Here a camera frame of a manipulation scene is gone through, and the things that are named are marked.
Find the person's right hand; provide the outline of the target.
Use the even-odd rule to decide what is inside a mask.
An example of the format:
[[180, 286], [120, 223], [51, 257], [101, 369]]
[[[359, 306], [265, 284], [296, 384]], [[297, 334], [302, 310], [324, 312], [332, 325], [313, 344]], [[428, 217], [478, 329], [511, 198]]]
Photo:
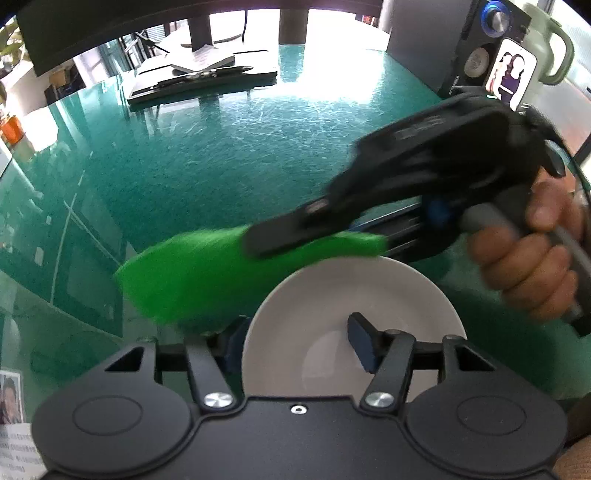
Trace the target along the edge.
[[547, 179], [534, 185], [526, 220], [532, 234], [520, 238], [503, 226], [487, 227], [469, 237], [468, 253], [509, 307], [546, 323], [569, 310], [579, 283], [571, 254], [552, 245], [548, 233], [561, 226], [589, 250], [590, 210], [563, 182]]

